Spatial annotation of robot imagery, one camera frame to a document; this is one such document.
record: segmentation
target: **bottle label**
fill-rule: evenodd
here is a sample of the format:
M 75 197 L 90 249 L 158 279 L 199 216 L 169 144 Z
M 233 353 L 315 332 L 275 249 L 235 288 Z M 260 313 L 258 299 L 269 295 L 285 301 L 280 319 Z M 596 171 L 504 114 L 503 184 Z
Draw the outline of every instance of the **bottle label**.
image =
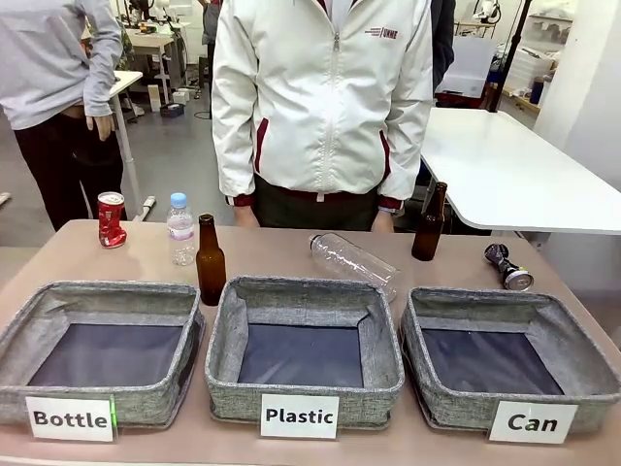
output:
M 177 228 L 171 228 L 169 226 L 168 232 L 170 234 L 171 239 L 173 240 L 176 240 L 176 241 L 189 240 L 190 238 L 194 236 L 194 225 L 188 228 L 183 228 L 182 230 L 179 230 Z

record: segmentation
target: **red can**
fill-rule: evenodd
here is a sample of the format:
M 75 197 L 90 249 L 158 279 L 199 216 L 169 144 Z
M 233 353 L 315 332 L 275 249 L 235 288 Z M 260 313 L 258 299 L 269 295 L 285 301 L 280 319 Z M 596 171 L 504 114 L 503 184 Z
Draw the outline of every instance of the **red can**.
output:
M 99 205 L 99 242 L 111 250 L 125 244 L 127 232 L 120 226 L 125 209 L 125 198 L 118 192 L 102 192 L 97 197 Z

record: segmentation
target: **clear plastic bottle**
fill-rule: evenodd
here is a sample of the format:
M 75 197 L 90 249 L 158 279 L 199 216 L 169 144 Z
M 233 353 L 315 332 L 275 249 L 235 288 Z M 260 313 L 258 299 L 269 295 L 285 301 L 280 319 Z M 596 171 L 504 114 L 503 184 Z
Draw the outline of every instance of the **clear plastic bottle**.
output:
M 169 248 L 173 263 L 189 265 L 194 262 L 194 221 L 187 197 L 182 192 L 171 194 L 171 209 L 166 217 L 169 232 Z
M 336 233 L 312 236 L 310 251 L 317 264 L 337 277 L 380 286 L 388 302 L 397 296 L 399 270 L 342 236 Z

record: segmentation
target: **brown glass bottle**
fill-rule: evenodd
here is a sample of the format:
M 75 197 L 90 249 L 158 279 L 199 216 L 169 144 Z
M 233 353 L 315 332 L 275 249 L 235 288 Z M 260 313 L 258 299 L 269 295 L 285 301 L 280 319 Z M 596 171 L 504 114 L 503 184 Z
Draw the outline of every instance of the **brown glass bottle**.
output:
M 444 226 L 444 199 L 446 198 L 446 183 L 436 184 L 436 190 L 431 198 L 427 210 L 421 216 L 418 231 L 411 247 L 411 255 L 418 260 L 432 260 L 436 255 L 438 242 Z
M 196 253 L 198 284 L 201 299 L 208 306 L 217 306 L 226 283 L 226 266 L 224 252 L 220 249 L 215 235 L 213 216 L 204 214 L 198 217 L 200 226 L 200 247 Z

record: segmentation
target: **blue bottle cap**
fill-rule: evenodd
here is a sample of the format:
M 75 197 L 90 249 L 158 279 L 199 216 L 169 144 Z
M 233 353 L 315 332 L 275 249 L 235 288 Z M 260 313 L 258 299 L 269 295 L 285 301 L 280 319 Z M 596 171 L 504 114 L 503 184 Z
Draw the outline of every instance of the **blue bottle cap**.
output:
M 175 209 L 183 209 L 187 205 L 187 196 L 182 192 L 171 194 L 171 206 Z

